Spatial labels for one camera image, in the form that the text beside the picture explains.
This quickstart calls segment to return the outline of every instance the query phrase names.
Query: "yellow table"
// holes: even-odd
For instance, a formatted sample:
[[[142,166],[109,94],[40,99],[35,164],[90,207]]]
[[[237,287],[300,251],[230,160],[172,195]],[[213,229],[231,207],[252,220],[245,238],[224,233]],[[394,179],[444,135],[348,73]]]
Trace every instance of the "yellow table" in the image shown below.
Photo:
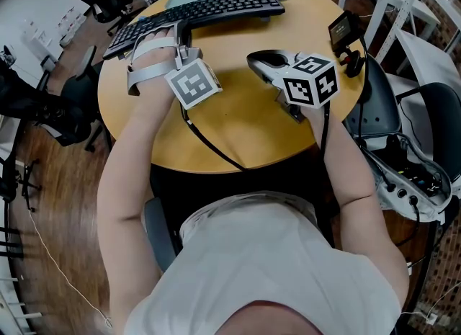
[[[164,10],[159,0],[141,16]],[[223,153],[246,168],[270,165],[304,151],[315,143],[308,121],[297,124],[274,100],[277,89],[250,70],[246,56],[257,50],[284,49],[320,53],[336,60],[331,51],[328,26],[341,13],[332,0],[286,0],[286,12],[271,17],[238,19],[193,30],[192,44],[200,47],[223,92],[189,111],[200,132]],[[352,50],[363,49],[359,42]],[[127,93],[125,61],[106,61],[99,77],[99,108],[107,128],[118,138],[136,102],[142,97]],[[331,109],[343,120],[362,93],[364,70],[353,79],[338,64],[341,93]],[[237,171],[205,146],[186,126],[179,101],[171,106],[152,150],[152,163],[195,173]]]

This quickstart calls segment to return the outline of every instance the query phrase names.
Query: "black keyboard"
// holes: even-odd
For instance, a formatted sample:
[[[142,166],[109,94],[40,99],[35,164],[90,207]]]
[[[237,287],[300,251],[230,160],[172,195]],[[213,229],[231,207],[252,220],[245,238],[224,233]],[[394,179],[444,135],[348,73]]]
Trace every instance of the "black keyboard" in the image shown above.
[[[121,29],[106,50],[103,59],[108,60],[134,47],[136,39],[160,25],[181,19],[194,29],[236,17],[269,17],[280,15],[285,8],[278,0],[200,0],[167,9],[146,17]]]

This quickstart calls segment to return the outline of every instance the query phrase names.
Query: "white wall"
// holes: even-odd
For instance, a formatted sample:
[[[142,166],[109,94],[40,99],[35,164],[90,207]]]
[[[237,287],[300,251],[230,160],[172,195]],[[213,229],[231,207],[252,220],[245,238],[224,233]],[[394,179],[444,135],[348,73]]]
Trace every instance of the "white wall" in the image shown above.
[[[22,44],[21,26],[24,19],[31,19],[40,29],[53,38],[53,45],[60,40],[58,23],[72,7],[85,12],[89,7],[79,0],[0,0],[0,47],[13,46],[17,62],[13,69],[32,86],[36,86],[42,76],[40,62]]]

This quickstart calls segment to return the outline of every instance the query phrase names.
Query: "wooden floor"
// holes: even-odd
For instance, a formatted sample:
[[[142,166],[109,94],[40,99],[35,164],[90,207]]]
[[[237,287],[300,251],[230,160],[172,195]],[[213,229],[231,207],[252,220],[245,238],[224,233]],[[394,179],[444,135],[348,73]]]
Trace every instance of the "wooden floor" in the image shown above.
[[[373,5],[368,0],[347,0],[346,8],[365,15],[372,13]],[[101,60],[111,40],[106,29],[107,26],[88,18],[53,72],[49,85],[52,93],[60,93],[63,83],[75,74],[90,45],[98,47],[94,62]],[[383,29],[384,33],[377,40],[384,39],[385,28],[381,27],[380,31]],[[33,218],[43,241],[70,282],[108,316],[109,290],[97,243],[95,218],[97,186],[108,154],[102,138],[95,146],[95,153],[84,151],[84,144],[63,148],[43,129],[28,126],[18,152],[19,159],[24,161],[40,159],[34,178],[43,185],[43,191],[32,198],[32,206],[37,208]],[[394,212],[386,212],[385,217],[395,241],[410,234],[411,221]],[[13,261],[14,270],[27,310],[43,314],[42,318],[30,321],[38,334],[111,334],[100,315],[67,285],[47,257],[21,197],[11,205],[10,226],[22,233],[26,257]],[[420,257],[425,236],[426,226],[422,224],[417,237],[404,246],[404,254],[413,259]],[[412,276],[413,284],[416,276],[417,272]]]

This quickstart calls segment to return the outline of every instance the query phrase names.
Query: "brick wall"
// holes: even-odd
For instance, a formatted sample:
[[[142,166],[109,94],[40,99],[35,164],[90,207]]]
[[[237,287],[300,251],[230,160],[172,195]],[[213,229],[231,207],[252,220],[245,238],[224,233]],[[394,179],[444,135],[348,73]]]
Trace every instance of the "brick wall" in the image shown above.
[[[429,42],[444,49],[456,33],[456,27],[451,19],[440,9],[434,0],[423,0],[440,20],[441,24],[434,31]],[[461,72],[461,47],[457,45],[452,53],[452,59]],[[440,248],[433,255],[426,284],[421,293],[417,310],[425,313],[446,293],[448,289],[461,281],[461,223],[460,217],[442,239]],[[445,296],[432,313],[438,318],[434,326],[426,324],[421,316],[412,315],[409,323],[425,335],[461,334],[461,285]]]

